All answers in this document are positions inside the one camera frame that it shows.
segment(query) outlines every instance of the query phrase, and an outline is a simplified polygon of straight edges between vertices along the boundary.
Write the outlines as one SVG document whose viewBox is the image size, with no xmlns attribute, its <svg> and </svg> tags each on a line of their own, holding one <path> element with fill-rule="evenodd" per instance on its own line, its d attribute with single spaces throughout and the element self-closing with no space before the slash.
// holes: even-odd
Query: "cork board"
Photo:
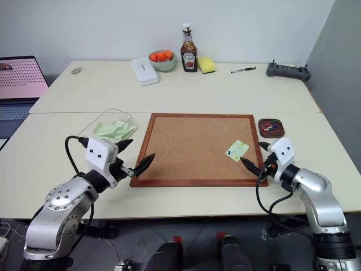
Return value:
<svg viewBox="0 0 361 271">
<path fill-rule="evenodd" d="M 255 186 L 257 177 L 224 154 L 237 140 L 249 145 L 243 157 L 263 164 L 253 115 L 153 113 L 137 164 L 156 153 L 131 187 Z M 267 180 L 261 186 L 268 186 Z"/>
</svg>

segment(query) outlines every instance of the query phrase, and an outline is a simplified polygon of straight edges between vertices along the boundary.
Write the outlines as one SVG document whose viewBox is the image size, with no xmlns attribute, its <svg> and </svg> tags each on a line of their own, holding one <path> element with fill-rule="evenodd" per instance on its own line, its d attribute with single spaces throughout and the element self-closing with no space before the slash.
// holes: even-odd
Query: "pen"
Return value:
<svg viewBox="0 0 361 271">
<path fill-rule="evenodd" d="M 231 71 L 231 73 L 241 72 L 241 71 L 251 71 L 256 69 L 256 67 L 246 68 L 246 69 L 238 69 L 237 71 Z"/>
</svg>

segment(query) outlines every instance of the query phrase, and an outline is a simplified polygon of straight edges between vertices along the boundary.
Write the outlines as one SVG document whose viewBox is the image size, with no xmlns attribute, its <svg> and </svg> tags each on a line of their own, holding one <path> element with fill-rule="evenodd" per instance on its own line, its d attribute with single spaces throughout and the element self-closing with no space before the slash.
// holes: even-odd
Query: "laptop screen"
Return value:
<svg viewBox="0 0 361 271">
<path fill-rule="evenodd" d="M 47 89 L 35 57 L 0 58 L 0 99 L 39 98 Z"/>
</svg>

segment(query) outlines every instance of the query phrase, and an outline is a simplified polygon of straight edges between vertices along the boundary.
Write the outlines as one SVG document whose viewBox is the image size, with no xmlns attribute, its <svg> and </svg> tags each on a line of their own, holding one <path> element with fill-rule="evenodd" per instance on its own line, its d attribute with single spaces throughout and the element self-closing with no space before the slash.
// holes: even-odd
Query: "wooden frame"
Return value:
<svg viewBox="0 0 361 271">
<path fill-rule="evenodd" d="M 252 132 L 254 150 L 256 152 L 257 161 L 254 161 L 258 164 L 258 167 L 261 167 L 263 164 L 263 159 L 261 155 L 261 150 L 258 146 L 258 137 L 256 131 L 256 124 L 254 123 L 253 115 L 216 115 L 216 114 L 173 114 L 173 113 L 152 113 L 149 120 L 148 128 L 144 137 L 142 147 L 137 160 L 137 165 L 145 157 L 149 140 L 151 139 L 151 134 L 157 117 L 198 117 L 198 118 L 243 118 L 249 119 L 250 129 Z M 257 177 L 254 176 L 254 179 L 221 179 L 221 180 L 205 180 L 205 179 L 177 179 L 177 180 L 161 180 L 161 179 L 151 179 L 151 180 L 142 180 L 138 177 L 133 177 L 130 181 L 131 187 L 178 187 L 178 186 L 255 186 L 257 182 Z M 268 186 L 267 180 L 262 182 L 260 186 Z"/>
</svg>

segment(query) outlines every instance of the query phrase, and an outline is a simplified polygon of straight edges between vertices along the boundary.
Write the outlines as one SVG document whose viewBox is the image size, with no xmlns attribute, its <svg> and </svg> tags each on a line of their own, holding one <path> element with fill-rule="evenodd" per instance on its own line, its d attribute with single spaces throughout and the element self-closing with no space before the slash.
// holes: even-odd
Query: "orange fruit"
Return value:
<svg viewBox="0 0 361 271">
<path fill-rule="evenodd" d="M 169 60 L 171 60 L 171 59 L 173 58 L 173 53 L 172 53 L 171 51 L 167 50 L 167 51 L 165 51 L 165 56 L 166 56 Z"/>
<path fill-rule="evenodd" d="M 159 52 L 158 53 L 158 60 L 159 61 L 164 61 L 164 60 L 166 60 L 166 56 L 165 56 L 165 53 L 164 52 Z"/>
<path fill-rule="evenodd" d="M 149 56 L 151 61 L 158 62 L 158 55 L 157 54 L 151 54 Z"/>
</svg>

